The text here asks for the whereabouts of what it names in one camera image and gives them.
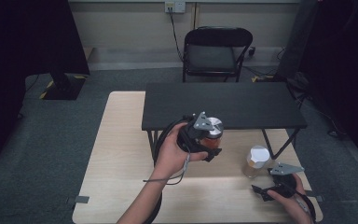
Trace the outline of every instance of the person's left hand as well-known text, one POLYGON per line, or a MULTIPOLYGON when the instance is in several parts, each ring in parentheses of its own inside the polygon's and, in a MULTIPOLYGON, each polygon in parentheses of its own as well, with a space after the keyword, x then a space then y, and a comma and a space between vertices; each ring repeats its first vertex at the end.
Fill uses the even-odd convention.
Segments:
MULTIPOLYGON (((179 130, 186 123, 175 125, 168 133, 161 148, 154 170, 154 178, 169 178, 182 170, 188 152, 184 152, 176 143, 179 130)), ((202 161, 208 156, 207 152, 190 153, 190 161, 202 161)))

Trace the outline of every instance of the black chair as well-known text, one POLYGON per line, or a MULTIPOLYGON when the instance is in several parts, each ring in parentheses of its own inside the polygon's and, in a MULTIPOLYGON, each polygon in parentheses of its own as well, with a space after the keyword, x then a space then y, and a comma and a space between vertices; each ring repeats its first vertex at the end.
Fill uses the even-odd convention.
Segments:
POLYGON ((252 34, 237 27, 203 26, 185 37, 183 82, 186 75, 196 77, 235 77, 240 80, 246 50, 252 34))

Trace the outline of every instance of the dark curtain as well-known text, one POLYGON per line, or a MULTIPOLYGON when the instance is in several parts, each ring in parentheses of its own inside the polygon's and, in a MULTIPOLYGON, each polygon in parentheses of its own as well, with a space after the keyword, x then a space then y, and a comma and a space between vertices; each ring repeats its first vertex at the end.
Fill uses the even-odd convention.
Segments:
POLYGON ((25 79, 51 71, 89 74, 65 0, 0 0, 0 150, 25 93, 25 79))
POLYGON ((324 0, 300 70, 358 147, 358 0, 324 0))
POLYGON ((294 78, 298 72, 320 4, 317 0, 300 1, 289 41, 276 72, 278 77, 294 78))

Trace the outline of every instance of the table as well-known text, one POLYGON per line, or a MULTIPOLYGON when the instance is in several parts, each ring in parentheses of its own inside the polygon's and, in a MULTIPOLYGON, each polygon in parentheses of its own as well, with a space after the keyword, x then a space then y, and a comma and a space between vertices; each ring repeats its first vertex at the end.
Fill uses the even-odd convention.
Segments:
MULTIPOLYGON (((115 223, 130 206, 153 170, 148 139, 140 128, 145 101, 144 91, 115 91, 103 113, 89 165, 77 203, 75 223, 115 223)), ((266 130, 273 147, 287 138, 285 130, 266 130)), ((253 193, 251 184, 269 187, 267 172, 255 179, 241 173, 245 155, 253 145, 264 144, 259 130, 228 130, 222 139, 222 153, 211 162, 191 162, 179 185, 167 186, 155 223, 238 223, 287 222, 290 217, 276 202, 264 203, 253 193)), ((281 162, 300 165, 289 145, 281 162)), ((299 173, 305 189, 310 184, 299 173)), ((323 218, 316 200, 317 220, 323 218)))
POLYGON ((147 131, 152 151, 158 131, 183 115, 202 111, 221 119, 225 130, 261 129, 273 160, 307 127, 284 83, 150 83, 142 130, 147 131), (266 129, 294 131, 274 154, 266 129))

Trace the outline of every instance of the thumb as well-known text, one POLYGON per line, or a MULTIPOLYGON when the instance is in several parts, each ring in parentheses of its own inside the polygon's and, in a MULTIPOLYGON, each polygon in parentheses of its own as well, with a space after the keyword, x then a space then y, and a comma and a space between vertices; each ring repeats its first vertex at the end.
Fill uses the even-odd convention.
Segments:
POLYGON ((208 157, 207 152, 195 152, 190 154, 190 161, 202 161, 203 159, 208 157))

